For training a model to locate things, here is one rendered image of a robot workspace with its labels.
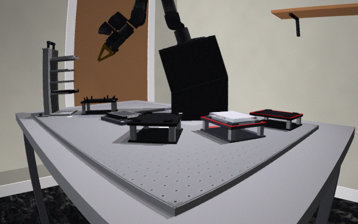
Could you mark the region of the dark grey shelf rack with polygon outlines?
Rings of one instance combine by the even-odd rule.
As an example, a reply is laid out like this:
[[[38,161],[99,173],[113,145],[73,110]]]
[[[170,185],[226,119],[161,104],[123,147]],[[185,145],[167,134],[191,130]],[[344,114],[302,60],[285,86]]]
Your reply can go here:
[[[75,59],[56,58],[58,57],[58,51],[43,49],[43,106],[44,115],[49,116],[69,116],[77,112],[77,110],[59,110],[58,95],[59,94],[72,94],[69,92],[64,93],[51,93],[51,91],[58,90],[58,83],[75,82],[70,81],[58,81],[59,72],[75,71],[68,69],[58,70],[58,62],[73,61]],[[58,72],[59,71],[59,72]],[[51,73],[52,72],[52,73]],[[56,73],[58,72],[58,73]],[[52,84],[51,84],[52,83]]]

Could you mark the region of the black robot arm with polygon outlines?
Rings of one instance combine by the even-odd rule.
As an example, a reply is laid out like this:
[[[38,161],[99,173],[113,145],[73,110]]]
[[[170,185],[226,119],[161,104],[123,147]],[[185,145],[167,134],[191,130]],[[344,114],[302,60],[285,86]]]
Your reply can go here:
[[[176,36],[177,45],[204,38],[198,37],[191,39],[188,28],[185,27],[184,24],[180,21],[180,16],[177,12],[174,0],[161,0],[161,2],[164,8],[166,24],[168,28],[175,30],[174,34]],[[124,37],[125,39],[128,39],[134,33],[134,28],[127,24],[126,21],[128,21],[136,29],[139,26],[142,26],[146,20],[147,3],[148,0],[136,0],[129,20],[125,18],[120,12],[116,12],[108,20],[108,23],[105,21],[100,26],[98,33],[105,35],[111,34],[108,39],[113,43],[120,35],[122,35],[122,38]],[[119,30],[118,32],[120,34],[115,29]]]

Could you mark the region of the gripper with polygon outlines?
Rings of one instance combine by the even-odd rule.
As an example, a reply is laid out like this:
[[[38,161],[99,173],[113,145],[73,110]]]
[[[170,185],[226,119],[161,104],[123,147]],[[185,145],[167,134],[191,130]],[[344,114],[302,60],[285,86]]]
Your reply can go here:
[[[122,35],[120,35],[114,43],[112,43],[108,38],[105,41],[106,42],[102,45],[100,54],[97,59],[99,62],[114,55],[119,50],[118,48],[126,41],[126,39],[124,37],[122,38]],[[101,58],[104,49],[106,49],[109,54]]]

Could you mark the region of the white microplate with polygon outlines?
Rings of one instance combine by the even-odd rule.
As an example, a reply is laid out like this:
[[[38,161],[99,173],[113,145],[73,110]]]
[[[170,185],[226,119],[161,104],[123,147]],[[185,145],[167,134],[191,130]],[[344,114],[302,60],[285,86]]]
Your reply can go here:
[[[238,113],[235,111],[214,112],[214,113],[209,113],[209,116],[211,116],[212,119],[215,119],[215,120],[218,120],[221,122],[225,122],[225,123],[238,122],[238,124],[254,123],[255,121],[257,121],[257,118],[258,118],[258,117],[252,116],[252,115]]]

